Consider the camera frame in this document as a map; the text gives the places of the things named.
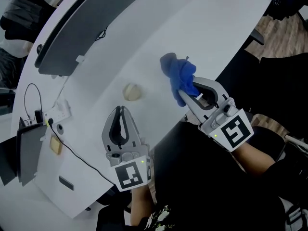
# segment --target black wire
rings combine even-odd
[[[31,85],[35,86],[36,89],[38,90],[39,102],[40,102],[40,111],[43,112],[43,109],[42,109],[42,98],[41,98],[41,96],[40,96],[40,91],[39,91],[38,87],[36,86],[36,84],[30,83],[30,84],[27,86],[26,91],[25,91],[25,94],[24,94],[24,107],[25,107],[25,111],[26,111],[26,114],[27,114],[29,120],[31,120],[31,118],[30,118],[30,116],[29,116],[29,114],[28,114],[28,111],[27,111],[27,109],[26,109],[26,93],[27,93],[27,90],[28,90],[29,86],[31,86]]]
[[[101,36],[98,36],[97,38],[96,38],[96,40],[95,41],[98,41],[98,40],[100,40],[100,39],[102,39],[102,38],[104,38],[105,36],[106,36],[106,30],[107,30],[107,28],[108,27],[106,27],[105,29],[104,29],[104,31],[102,31],[100,34],[103,34],[103,35],[101,35]]]
[[[57,138],[58,138],[58,140],[60,141],[60,143],[61,143],[62,145],[64,145],[68,150],[70,150],[71,153],[73,153],[75,157],[77,157],[78,159],[80,159],[82,162],[84,162],[84,163],[85,163],[86,165],[88,165],[90,168],[96,170],[96,171],[101,175],[101,177],[103,177],[105,180],[107,180],[108,182],[110,182],[111,184],[113,184],[113,183],[112,183],[110,180],[108,180],[104,175],[102,175],[101,172],[100,172],[99,170],[97,170],[96,168],[94,168],[93,166],[91,166],[90,164],[88,164],[88,163],[87,163],[85,160],[83,160],[80,156],[78,156],[77,154],[75,154],[75,153],[72,151],[71,148],[69,148],[66,144],[64,144],[64,143],[62,142],[62,140],[59,138],[59,136],[56,134],[56,132],[53,130],[51,124],[50,124],[50,128],[52,129],[53,133],[57,136]]]

